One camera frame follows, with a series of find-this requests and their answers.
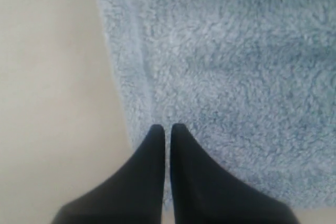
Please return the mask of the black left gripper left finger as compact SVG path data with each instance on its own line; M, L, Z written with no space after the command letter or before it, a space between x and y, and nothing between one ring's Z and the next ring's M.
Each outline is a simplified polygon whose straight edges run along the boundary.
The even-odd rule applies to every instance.
M161 223L164 179L165 133L155 124L114 175L64 205L53 223Z

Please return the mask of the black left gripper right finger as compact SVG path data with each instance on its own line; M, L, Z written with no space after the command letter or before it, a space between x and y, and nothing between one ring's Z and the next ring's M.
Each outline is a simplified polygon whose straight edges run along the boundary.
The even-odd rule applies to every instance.
M171 131L175 223L298 223L292 210L224 170L184 124Z

